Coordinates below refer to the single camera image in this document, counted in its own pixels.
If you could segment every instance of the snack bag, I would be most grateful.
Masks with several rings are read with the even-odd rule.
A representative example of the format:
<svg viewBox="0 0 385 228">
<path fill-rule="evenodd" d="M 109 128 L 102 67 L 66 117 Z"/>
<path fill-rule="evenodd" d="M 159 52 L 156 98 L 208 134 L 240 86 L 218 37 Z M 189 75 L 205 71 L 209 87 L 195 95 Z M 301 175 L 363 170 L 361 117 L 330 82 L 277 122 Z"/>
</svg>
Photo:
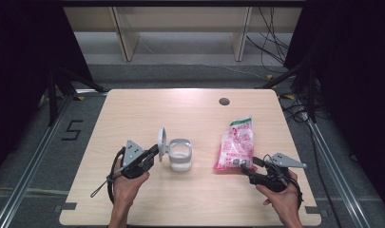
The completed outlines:
<svg viewBox="0 0 385 228">
<path fill-rule="evenodd" d="M 252 130 L 252 118 L 246 117 L 235 120 L 221 137 L 219 160 L 214 169 L 225 170 L 240 168 L 243 163 L 252 168 L 254 156 L 254 132 Z"/>
</svg>

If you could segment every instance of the pink package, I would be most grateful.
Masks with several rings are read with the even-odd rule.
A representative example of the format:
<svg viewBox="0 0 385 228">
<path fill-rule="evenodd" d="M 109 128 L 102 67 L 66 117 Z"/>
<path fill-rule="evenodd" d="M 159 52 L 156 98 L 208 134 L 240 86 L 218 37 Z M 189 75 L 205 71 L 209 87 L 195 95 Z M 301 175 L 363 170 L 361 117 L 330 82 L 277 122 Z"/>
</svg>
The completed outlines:
<svg viewBox="0 0 385 228">
<path fill-rule="evenodd" d="M 235 120 L 222 135 L 219 160 L 216 162 L 214 169 L 240 168 L 242 163 L 248 168 L 252 168 L 253 156 L 254 132 L 252 130 L 252 118 L 246 117 Z"/>
</svg>

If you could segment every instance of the human hand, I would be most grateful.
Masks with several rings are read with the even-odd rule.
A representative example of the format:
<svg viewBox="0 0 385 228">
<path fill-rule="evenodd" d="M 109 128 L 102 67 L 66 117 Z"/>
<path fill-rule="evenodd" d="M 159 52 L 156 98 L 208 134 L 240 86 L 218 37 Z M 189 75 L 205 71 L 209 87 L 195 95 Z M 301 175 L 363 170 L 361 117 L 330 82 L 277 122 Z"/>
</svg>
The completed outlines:
<svg viewBox="0 0 385 228">
<path fill-rule="evenodd" d="M 297 181 L 298 176 L 296 173 L 289 170 L 289 175 Z M 264 185 L 260 184 L 257 184 L 256 188 L 267 197 L 267 199 L 263 202 L 263 205 L 266 206 L 272 204 L 272 207 L 279 215 L 280 221 L 286 227 L 302 227 L 298 216 L 298 189 L 292 183 L 289 183 L 284 191 L 278 193 L 273 192 Z"/>
<path fill-rule="evenodd" d="M 121 167 L 120 159 L 118 159 L 115 170 Z M 147 181 L 150 174 L 144 172 L 140 177 L 136 179 L 127 179 L 121 173 L 114 175 L 113 179 L 113 192 L 114 192 L 114 205 L 112 208 L 111 221 L 108 225 L 111 227 L 126 227 L 127 214 L 130 206 L 135 200 L 139 188 Z"/>
</svg>

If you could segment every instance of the gray carpet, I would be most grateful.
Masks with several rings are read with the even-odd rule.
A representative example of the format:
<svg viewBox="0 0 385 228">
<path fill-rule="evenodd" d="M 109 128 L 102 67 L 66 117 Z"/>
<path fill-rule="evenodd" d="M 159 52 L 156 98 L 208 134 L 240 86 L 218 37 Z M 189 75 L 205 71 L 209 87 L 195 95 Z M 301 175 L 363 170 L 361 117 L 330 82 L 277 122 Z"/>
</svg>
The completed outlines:
<svg viewBox="0 0 385 228">
<path fill-rule="evenodd" d="M 106 88 L 252 88 L 264 85 L 266 82 L 259 77 L 266 77 L 270 74 L 270 71 L 262 66 L 231 66 L 232 69 L 217 66 L 185 65 L 89 66 L 89 68 L 95 83 Z M 258 76 L 235 70 L 255 73 Z M 272 70 L 283 71 L 285 69 L 274 67 Z M 291 79 L 286 80 L 274 89 L 278 94 L 290 92 L 291 83 Z M 74 85 L 76 88 L 87 88 L 78 83 L 74 83 Z M 86 97 L 82 101 L 70 103 L 10 227 L 62 227 L 59 223 L 59 207 L 66 200 L 104 100 L 105 97 Z M 280 102 L 283 107 L 288 107 L 294 101 L 282 99 Z M 328 116 L 322 110 L 318 112 L 318 115 Z M 385 227 L 385 206 L 367 180 L 361 167 L 349 158 L 350 148 L 339 134 L 333 120 L 322 118 L 317 118 L 317 120 L 317 125 L 324 139 L 366 212 L 371 227 Z M 81 130 L 81 132 L 76 141 L 65 141 L 65 139 L 73 138 L 76 135 L 74 132 L 67 132 L 67 127 L 71 121 L 81 121 L 72 124 L 73 129 Z M 17 144 L 17 149 L 9 155 L 0 168 L 0 209 L 10 195 L 11 189 L 21 178 L 21 174 L 27 167 L 38 143 L 42 140 L 47 125 L 48 103 L 45 103 L 29 124 L 27 133 Z M 306 174 L 318 208 L 323 215 L 319 227 L 337 227 L 332 205 L 335 207 L 341 227 L 355 227 L 322 157 L 318 156 L 319 167 L 332 199 L 332 205 L 326 197 L 316 169 L 315 152 L 308 127 L 305 123 L 298 123 L 293 120 L 290 120 L 288 125 L 301 160 L 309 166 L 306 169 Z"/>
</svg>

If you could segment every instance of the wooden table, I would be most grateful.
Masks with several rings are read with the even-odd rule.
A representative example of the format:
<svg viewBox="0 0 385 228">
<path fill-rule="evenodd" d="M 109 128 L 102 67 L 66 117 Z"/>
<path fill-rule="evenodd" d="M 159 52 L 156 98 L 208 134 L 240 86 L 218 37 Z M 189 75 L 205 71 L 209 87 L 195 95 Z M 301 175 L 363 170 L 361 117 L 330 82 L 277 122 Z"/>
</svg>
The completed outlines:
<svg viewBox="0 0 385 228">
<path fill-rule="evenodd" d="M 229 105 L 219 99 L 227 98 Z M 192 143 L 192 168 L 175 172 L 168 156 L 150 169 L 150 178 L 130 209 L 128 224 L 143 226 L 264 226 L 281 225 L 265 196 L 239 173 L 213 169 L 221 136 L 236 119 L 252 116 L 255 155 L 281 152 L 299 160 L 277 96 L 267 89 L 114 89 L 109 92 L 87 150 L 67 197 L 75 210 L 63 210 L 64 225 L 107 225 L 112 204 L 106 187 L 90 194 L 106 179 L 115 154 L 132 140 L 144 149 L 158 142 L 165 128 L 167 142 L 185 138 Z M 303 193 L 299 216 L 304 225 L 320 224 L 311 188 L 302 169 L 293 168 Z"/>
</svg>

